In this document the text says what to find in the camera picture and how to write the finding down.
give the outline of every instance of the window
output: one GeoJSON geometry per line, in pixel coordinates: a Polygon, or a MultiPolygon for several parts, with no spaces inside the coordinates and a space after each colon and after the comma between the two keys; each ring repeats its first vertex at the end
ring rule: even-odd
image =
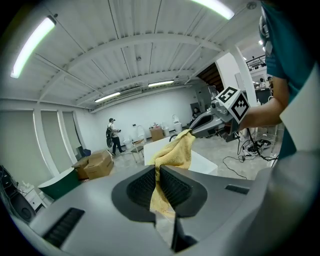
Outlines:
{"type": "Polygon", "coordinates": [[[73,164],[61,135],[58,113],[56,111],[41,111],[45,140],[54,164],[60,173],[69,169],[73,164]]]}
{"type": "Polygon", "coordinates": [[[79,148],[81,144],[78,139],[73,113],[63,112],[63,120],[72,150],[74,154],[77,155],[77,148],[79,148]]]}
{"type": "Polygon", "coordinates": [[[0,165],[16,182],[38,185],[52,175],[39,149],[33,111],[0,112],[0,165]]]}

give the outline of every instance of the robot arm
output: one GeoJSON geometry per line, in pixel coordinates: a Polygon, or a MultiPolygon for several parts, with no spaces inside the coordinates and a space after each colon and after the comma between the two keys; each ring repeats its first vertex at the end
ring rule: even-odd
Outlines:
{"type": "Polygon", "coordinates": [[[194,120],[191,133],[196,138],[220,134],[226,142],[232,141],[249,108],[241,90],[228,87],[212,100],[207,112],[194,120]]]}

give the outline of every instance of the teal shirt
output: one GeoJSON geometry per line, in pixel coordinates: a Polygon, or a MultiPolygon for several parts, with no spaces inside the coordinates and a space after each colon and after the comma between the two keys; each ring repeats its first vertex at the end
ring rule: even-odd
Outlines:
{"type": "MultiPolygon", "coordinates": [[[[285,13],[265,3],[262,3],[262,7],[273,46],[271,56],[265,58],[266,72],[274,77],[287,79],[290,104],[304,86],[316,60],[310,55],[285,13]]],[[[295,144],[285,129],[279,159],[295,152],[295,144]]]]}

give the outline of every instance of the black equipment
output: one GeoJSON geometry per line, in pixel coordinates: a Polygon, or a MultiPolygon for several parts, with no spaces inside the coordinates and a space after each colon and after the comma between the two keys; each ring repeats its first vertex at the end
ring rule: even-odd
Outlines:
{"type": "Polygon", "coordinates": [[[35,210],[17,189],[9,172],[0,165],[0,197],[10,214],[29,223],[36,216],[35,210]]]}

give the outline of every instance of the metal railing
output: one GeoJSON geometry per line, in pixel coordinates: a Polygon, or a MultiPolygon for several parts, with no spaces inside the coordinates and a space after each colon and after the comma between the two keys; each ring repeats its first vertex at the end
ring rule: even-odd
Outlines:
{"type": "Polygon", "coordinates": [[[262,55],[260,57],[251,59],[246,62],[250,71],[257,70],[258,68],[262,68],[266,66],[266,55],[262,55]]]}

